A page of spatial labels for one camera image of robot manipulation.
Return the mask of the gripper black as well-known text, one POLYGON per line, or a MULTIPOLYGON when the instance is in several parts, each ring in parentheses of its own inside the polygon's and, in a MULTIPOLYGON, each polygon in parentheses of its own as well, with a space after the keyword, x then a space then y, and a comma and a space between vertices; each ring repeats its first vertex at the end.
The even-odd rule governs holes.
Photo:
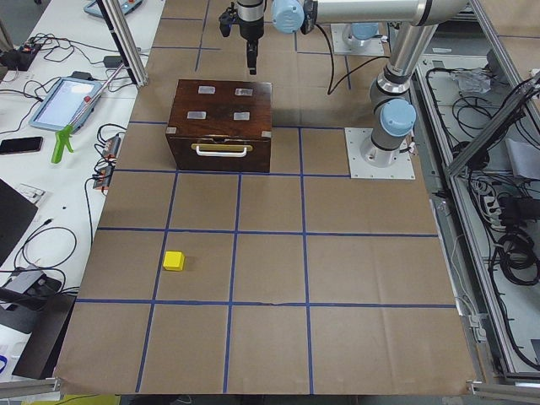
POLYGON ((265 2, 262 0, 231 1, 219 16, 219 29, 223 37, 229 37, 233 25, 240 28, 240 36, 246 42, 246 61, 250 75, 257 74, 257 41, 264 34, 265 2))

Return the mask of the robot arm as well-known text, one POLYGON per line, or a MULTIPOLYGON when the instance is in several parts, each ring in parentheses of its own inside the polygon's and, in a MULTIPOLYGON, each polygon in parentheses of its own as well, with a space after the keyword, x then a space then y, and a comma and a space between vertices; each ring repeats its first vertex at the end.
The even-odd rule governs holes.
POLYGON ((349 47, 360 48, 375 38, 378 31, 379 24, 374 22, 345 24, 342 33, 343 42, 349 47))
POLYGON ((284 34, 308 34, 319 23, 400 23, 388 62, 370 87, 375 124, 360 146, 360 154, 368 164, 379 168, 393 165, 417 118, 416 110, 403 97, 411 75, 437 26, 457 15, 466 2, 272 1, 270 5, 273 26, 284 34))

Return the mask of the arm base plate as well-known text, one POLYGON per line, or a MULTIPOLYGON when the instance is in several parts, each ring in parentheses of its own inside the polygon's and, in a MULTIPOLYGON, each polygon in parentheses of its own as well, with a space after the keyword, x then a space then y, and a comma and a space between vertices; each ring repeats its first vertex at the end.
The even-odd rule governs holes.
POLYGON ((394 151, 385 151, 372 143, 371 133, 371 128, 344 128, 350 177, 356 180, 414 180, 412 157, 406 141, 403 140, 394 151))
POLYGON ((385 54, 378 23, 332 24, 333 53, 377 57, 385 54))

